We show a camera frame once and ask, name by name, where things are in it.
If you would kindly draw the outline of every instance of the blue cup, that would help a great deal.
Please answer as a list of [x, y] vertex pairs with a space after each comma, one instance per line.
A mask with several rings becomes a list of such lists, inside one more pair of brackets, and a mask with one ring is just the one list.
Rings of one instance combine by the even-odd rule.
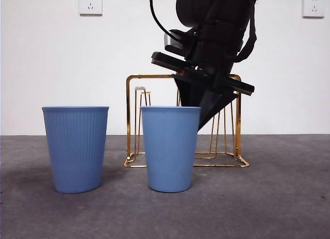
[[149, 187], [167, 193], [191, 185], [199, 107], [141, 107]]
[[82, 193], [102, 180], [109, 107], [43, 107], [55, 190]]

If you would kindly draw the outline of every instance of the robotic arm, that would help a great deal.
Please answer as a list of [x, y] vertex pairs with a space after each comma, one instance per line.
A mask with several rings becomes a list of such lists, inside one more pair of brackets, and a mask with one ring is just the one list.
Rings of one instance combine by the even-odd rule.
[[[176, 72], [173, 74], [183, 106], [202, 107], [199, 128], [233, 101], [237, 94], [254, 92], [250, 84], [232, 79], [233, 64], [246, 59], [257, 40], [254, 5], [257, 0], [177, 0], [176, 13], [191, 29], [166, 31], [157, 20], [153, 0], [152, 15], [165, 32], [165, 50], [184, 57], [154, 52], [152, 63]], [[250, 37], [243, 36], [250, 22]]]

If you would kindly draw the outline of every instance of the black strap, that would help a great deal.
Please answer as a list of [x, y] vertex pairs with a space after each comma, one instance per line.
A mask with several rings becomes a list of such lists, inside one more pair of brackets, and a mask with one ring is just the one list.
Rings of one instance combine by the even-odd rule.
[[254, 44], [257, 41], [257, 35], [256, 35], [256, 26], [254, 21], [254, 5], [256, 1], [250, 1], [250, 36], [247, 40], [244, 48], [241, 50], [241, 52], [237, 56], [228, 56], [225, 52], [225, 59], [232, 61], [234, 63], [241, 62], [242, 60], [245, 60], [249, 57], [249, 55], [252, 53], [252, 50], [254, 48]]

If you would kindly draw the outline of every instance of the white outlet cover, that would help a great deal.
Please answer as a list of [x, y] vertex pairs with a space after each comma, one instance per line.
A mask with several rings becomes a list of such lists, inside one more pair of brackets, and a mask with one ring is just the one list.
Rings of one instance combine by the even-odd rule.
[[102, 0], [79, 0], [80, 15], [102, 15]]
[[303, 0], [303, 17], [323, 18], [324, 5], [324, 0]]

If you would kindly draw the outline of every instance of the cup rim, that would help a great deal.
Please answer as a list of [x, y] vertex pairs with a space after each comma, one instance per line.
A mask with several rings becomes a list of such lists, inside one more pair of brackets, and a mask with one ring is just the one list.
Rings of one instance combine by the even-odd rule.
[[180, 107], [180, 106], [141, 106], [141, 109], [201, 109], [201, 107]]
[[109, 106], [45, 106], [42, 110], [62, 110], [62, 109], [109, 109]]

